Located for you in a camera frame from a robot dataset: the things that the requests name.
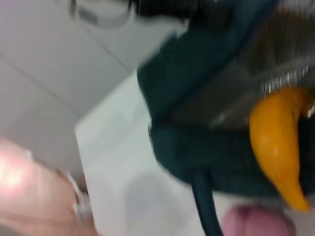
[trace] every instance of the pink object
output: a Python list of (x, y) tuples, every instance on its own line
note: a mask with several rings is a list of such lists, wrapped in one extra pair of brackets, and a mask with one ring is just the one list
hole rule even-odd
[(239, 206), (226, 215), (224, 236), (296, 236), (292, 221), (280, 213), (258, 206)]

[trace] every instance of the teal bag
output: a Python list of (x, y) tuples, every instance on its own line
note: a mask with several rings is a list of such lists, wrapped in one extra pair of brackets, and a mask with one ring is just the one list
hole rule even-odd
[[(256, 162), (248, 129), (223, 130), (186, 122), (189, 112), (181, 109), (207, 84), (219, 82), (217, 75), (239, 54), (278, 1), (222, 2), (234, 9), (227, 31), (213, 31), (192, 22), (186, 33), (169, 39), (138, 69), (139, 86), (152, 118), (150, 136), (156, 159), (172, 175), (192, 186), (207, 236), (222, 236), (213, 190), (253, 198), (279, 197)], [(240, 93), (242, 90), (237, 88), (243, 87), (232, 82), (230, 93), (224, 96), (233, 97), (234, 91)], [(300, 122), (299, 141), (300, 181), (308, 194), (315, 191), (314, 118)]]

